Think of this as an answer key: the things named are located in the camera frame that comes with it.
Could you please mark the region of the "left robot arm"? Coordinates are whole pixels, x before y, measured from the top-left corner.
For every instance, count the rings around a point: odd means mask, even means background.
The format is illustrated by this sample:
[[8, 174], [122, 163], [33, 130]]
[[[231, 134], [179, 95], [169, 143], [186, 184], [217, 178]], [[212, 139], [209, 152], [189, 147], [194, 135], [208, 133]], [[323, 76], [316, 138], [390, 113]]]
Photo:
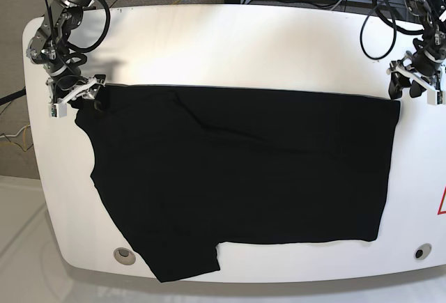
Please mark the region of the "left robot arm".
[[365, 26], [362, 26], [360, 46], [368, 59], [379, 61], [388, 56], [396, 45], [398, 33], [414, 37], [415, 51], [407, 51], [402, 59], [391, 61], [387, 69], [390, 76], [390, 99], [401, 98], [403, 90], [407, 88], [411, 98], [426, 93], [429, 104], [445, 104], [445, 90], [442, 89], [445, 76], [445, 0], [404, 0], [407, 11], [420, 21], [420, 30], [409, 30], [397, 25], [390, 0], [371, 0], [371, 3], [372, 9], [367, 17], [375, 13], [384, 24], [392, 28], [392, 43], [384, 55], [370, 56], [364, 48]]

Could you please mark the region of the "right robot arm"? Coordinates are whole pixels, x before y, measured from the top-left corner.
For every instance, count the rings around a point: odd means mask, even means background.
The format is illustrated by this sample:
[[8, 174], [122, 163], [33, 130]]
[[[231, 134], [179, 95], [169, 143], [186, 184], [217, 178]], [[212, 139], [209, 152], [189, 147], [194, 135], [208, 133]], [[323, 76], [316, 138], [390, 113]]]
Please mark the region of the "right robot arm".
[[[49, 75], [49, 115], [61, 118], [67, 106], [78, 99], [94, 100], [105, 85], [105, 75], [84, 77], [80, 67], [88, 61], [87, 54], [97, 49], [105, 39], [111, 24], [111, 12], [105, 0], [45, 1], [43, 23], [29, 42], [27, 57], [42, 65]], [[82, 23], [84, 11], [94, 2], [105, 11], [105, 25], [99, 38], [88, 47], [78, 47], [69, 41], [70, 34]]]

